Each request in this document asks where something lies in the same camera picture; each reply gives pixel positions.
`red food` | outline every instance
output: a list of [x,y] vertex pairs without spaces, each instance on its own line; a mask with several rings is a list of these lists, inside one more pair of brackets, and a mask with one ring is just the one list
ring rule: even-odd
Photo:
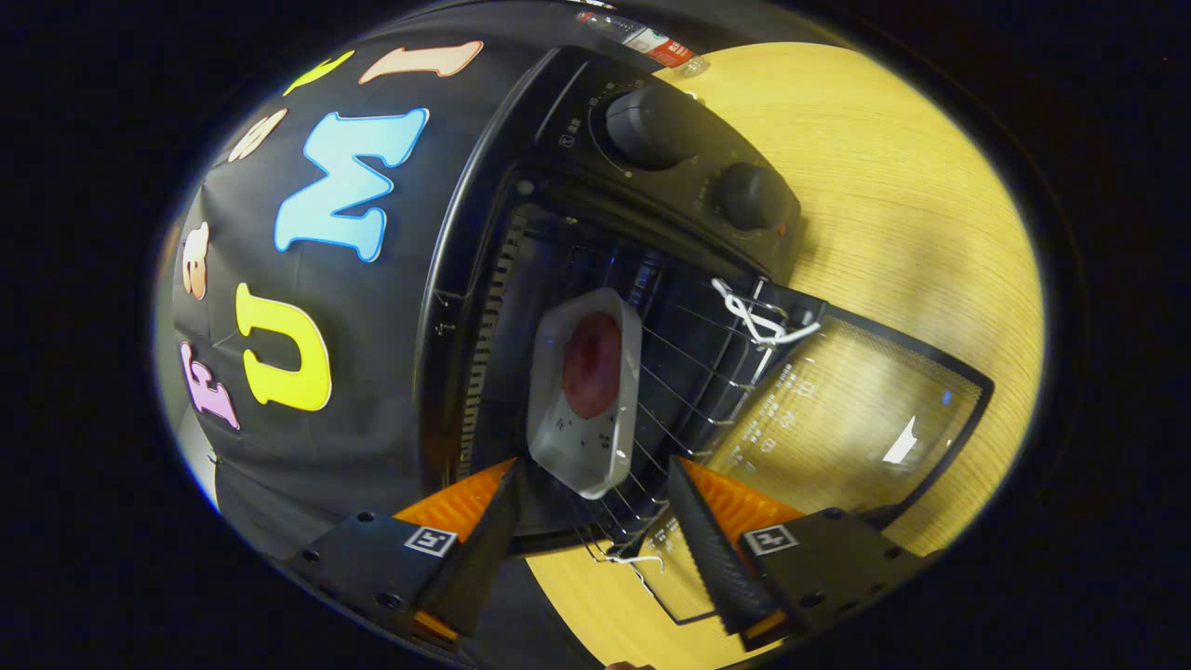
[[621,394],[621,326],[596,312],[575,325],[562,355],[562,392],[581,419],[607,412]]

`screw hole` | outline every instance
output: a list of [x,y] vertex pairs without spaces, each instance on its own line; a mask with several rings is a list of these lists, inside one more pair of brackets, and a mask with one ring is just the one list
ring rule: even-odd
[[810,608],[819,605],[824,600],[827,600],[827,596],[823,595],[823,591],[816,591],[813,594],[806,594],[805,596],[803,596],[798,601],[798,605],[805,607],[806,609],[810,609]]
[[376,594],[376,605],[388,609],[397,609],[397,606],[401,605],[401,599],[394,596],[393,594],[380,593]]

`white tray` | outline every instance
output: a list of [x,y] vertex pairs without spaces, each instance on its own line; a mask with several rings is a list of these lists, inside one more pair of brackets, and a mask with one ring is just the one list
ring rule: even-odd
[[[604,414],[580,419],[562,392],[562,356],[575,325],[604,312],[621,326],[621,389]],[[587,500],[629,476],[641,382],[641,317],[612,288],[585,293],[548,311],[537,325],[529,387],[529,453]]]

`bottle label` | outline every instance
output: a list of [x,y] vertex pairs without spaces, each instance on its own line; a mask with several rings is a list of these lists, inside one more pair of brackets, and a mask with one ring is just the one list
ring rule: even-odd
[[676,68],[694,56],[694,51],[648,27],[630,37],[624,45],[641,51],[667,68]]

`wire rack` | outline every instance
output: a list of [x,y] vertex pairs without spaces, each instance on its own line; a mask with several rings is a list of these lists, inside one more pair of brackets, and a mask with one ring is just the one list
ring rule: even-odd
[[[526,234],[535,237],[532,231]],[[669,264],[661,253],[572,244],[566,267],[568,293],[611,286],[642,320],[632,468],[601,499],[570,500],[576,539],[592,559],[624,562],[636,555],[650,524],[668,508],[669,457],[703,463],[712,455],[709,443],[736,422],[778,347],[756,342],[742,328],[711,276]],[[626,275],[631,282],[624,281]],[[762,284],[763,280],[754,282],[754,296],[737,296],[750,313],[787,325],[785,309],[755,298]]]

